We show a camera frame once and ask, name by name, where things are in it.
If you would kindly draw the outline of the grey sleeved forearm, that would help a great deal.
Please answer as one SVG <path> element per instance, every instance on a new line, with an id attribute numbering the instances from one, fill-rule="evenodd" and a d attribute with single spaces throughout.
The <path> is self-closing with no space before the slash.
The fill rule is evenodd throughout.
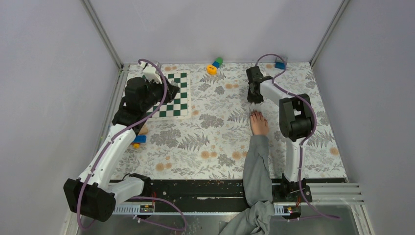
<path id="1" fill-rule="evenodd" d="M 221 235 L 268 235 L 275 214 L 272 180 L 269 172 L 269 139 L 253 135 L 245 158 L 243 188 L 248 208 L 234 217 Z"/>

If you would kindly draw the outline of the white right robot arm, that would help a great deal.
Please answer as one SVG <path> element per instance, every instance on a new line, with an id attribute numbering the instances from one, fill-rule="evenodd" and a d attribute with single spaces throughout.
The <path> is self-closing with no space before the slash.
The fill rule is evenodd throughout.
<path id="1" fill-rule="evenodd" d="M 271 76 L 265 76 L 259 66 L 246 69 L 247 100 L 258 104 L 268 98 L 279 107 L 279 129 L 286 138 L 286 164 L 282 174 L 279 195 L 285 201 L 310 202 L 302 174 L 304 146 L 316 129 L 315 113 L 307 94 L 294 94 L 277 85 Z"/>

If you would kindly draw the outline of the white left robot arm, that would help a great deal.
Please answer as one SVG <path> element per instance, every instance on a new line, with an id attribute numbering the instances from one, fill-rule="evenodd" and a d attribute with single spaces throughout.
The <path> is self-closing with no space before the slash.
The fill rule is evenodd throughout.
<path id="1" fill-rule="evenodd" d="M 156 83 L 145 77 L 127 81 L 109 133 L 91 164 L 77 179 L 67 179 L 63 189 L 71 212 L 105 222 L 119 204 L 136 197 L 146 201 L 151 197 L 150 178 L 131 173 L 110 185 L 110 178 L 125 150 L 133 143 L 146 122 L 150 111 L 161 100 L 174 100 L 180 87 L 176 82 Z"/>

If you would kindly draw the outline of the person's hand with painted nails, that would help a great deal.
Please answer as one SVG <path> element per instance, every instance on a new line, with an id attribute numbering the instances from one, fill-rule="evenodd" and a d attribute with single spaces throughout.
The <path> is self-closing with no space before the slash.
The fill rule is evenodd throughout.
<path id="1" fill-rule="evenodd" d="M 250 114 L 250 124 L 253 135 L 266 136 L 269 134 L 269 124 L 263 114 L 257 110 Z"/>

